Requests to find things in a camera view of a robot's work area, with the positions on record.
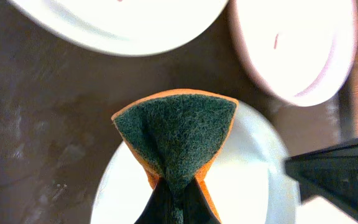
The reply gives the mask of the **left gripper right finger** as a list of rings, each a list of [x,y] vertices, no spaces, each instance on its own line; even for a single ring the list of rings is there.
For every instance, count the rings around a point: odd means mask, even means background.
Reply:
[[[196,178],[186,186],[183,194],[183,223],[184,224],[220,224]]]

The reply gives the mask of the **cream plate with red smear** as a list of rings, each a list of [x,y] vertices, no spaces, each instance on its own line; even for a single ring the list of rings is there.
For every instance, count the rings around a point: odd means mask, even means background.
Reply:
[[[204,32],[227,0],[11,0],[28,18],[76,45],[142,57],[181,47]]]

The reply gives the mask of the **grey plate with red smear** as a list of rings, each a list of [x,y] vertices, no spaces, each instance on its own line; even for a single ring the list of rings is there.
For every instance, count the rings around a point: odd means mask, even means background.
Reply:
[[[222,223],[295,223],[298,184],[287,149],[268,120],[239,103],[232,131],[204,181]],[[101,178],[91,224],[134,223],[152,194],[145,170],[121,143]]]

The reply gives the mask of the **green orange sponge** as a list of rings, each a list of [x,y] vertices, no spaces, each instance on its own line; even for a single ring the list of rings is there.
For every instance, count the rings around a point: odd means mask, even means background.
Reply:
[[[160,178],[173,197],[173,223],[183,223],[183,194],[196,178],[217,219],[204,178],[223,148],[239,102],[202,90],[167,90],[139,99],[111,120],[154,189]]]

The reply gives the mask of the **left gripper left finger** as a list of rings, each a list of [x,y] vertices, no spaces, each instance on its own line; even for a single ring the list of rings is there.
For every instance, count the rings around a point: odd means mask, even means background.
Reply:
[[[173,197],[167,181],[160,178],[135,224],[172,224],[172,203]]]

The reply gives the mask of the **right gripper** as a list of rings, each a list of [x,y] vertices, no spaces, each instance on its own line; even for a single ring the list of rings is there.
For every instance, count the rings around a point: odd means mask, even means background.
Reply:
[[[358,221],[358,138],[290,157],[285,172]]]

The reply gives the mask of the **pink plate with red smear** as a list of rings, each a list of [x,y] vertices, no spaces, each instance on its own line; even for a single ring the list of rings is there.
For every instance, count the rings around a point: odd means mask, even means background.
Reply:
[[[229,27],[239,61],[267,93],[297,106],[332,98],[354,63],[356,0],[235,0]]]

